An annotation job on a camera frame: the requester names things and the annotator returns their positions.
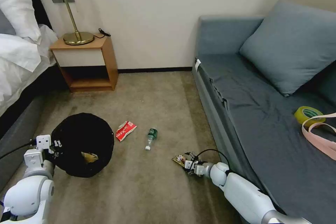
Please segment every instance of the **white duvet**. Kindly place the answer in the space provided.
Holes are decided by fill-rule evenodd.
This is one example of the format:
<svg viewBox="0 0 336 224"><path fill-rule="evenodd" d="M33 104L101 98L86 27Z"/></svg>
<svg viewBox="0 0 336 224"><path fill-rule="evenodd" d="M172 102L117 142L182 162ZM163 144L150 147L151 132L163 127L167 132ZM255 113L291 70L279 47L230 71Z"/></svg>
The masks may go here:
<svg viewBox="0 0 336 224"><path fill-rule="evenodd" d="M46 25L40 26L40 45L18 36L0 34L0 116L29 84L55 64L49 47L57 40Z"/></svg>

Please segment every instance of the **red snack bag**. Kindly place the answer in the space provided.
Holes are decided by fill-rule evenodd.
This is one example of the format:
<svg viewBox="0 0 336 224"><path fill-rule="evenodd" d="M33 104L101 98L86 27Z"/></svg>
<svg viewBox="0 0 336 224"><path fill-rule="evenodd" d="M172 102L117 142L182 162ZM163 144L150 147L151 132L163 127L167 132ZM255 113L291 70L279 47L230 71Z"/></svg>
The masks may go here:
<svg viewBox="0 0 336 224"><path fill-rule="evenodd" d="M133 130L135 130L137 126L134 123L131 123L130 121L125 121L123 124L119 126L116 132L116 138L121 142L122 140L125 139L125 137L132 133Z"/></svg>

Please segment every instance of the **paper tag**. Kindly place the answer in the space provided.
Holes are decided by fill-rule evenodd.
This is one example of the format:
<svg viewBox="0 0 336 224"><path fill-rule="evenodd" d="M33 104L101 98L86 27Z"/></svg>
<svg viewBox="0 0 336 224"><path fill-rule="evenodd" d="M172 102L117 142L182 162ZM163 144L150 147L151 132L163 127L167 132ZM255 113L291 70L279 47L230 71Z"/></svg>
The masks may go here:
<svg viewBox="0 0 336 224"><path fill-rule="evenodd" d="M200 66L200 64L201 64L201 61L199 59L197 59L196 64L195 64L196 72L197 72L198 67Z"/></svg>

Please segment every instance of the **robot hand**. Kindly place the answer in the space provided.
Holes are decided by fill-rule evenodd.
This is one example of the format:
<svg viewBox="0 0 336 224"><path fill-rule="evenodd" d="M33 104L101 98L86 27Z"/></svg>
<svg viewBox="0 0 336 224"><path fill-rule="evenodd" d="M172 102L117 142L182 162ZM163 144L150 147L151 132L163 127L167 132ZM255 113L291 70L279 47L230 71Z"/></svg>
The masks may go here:
<svg viewBox="0 0 336 224"><path fill-rule="evenodd" d="M50 149L50 135L38 136L37 147L24 154L27 169L15 186L11 187L4 199L1 224L46 224L50 203L54 194L54 165L43 160L43 150Z"/></svg>
<svg viewBox="0 0 336 224"><path fill-rule="evenodd" d="M184 163L188 173L205 176L212 180L225 198L250 224L311 224L303 218L293 218L279 213L271 199L245 178L233 173L225 163L207 163L199 160Z"/></svg>

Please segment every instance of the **sofa cushion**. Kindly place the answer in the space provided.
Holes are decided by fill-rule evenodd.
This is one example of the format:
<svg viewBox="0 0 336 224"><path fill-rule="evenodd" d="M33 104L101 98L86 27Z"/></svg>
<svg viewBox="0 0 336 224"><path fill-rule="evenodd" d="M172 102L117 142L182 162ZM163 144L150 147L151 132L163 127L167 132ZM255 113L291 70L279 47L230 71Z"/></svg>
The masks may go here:
<svg viewBox="0 0 336 224"><path fill-rule="evenodd" d="M202 55L200 67L225 101L230 123L251 167L274 201L291 216L312 223L336 218L336 165L302 135L293 114L311 106L324 114L336 108L313 92L282 96L239 55ZM327 119L336 126L336 120ZM316 129L319 135L336 137Z"/></svg>
<svg viewBox="0 0 336 224"><path fill-rule="evenodd" d="M284 95L336 60L336 13L280 0L240 49Z"/></svg>
<svg viewBox="0 0 336 224"><path fill-rule="evenodd" d="M324 69L315 82L315 88L325 99L336 107L336 62Z"/></svg>

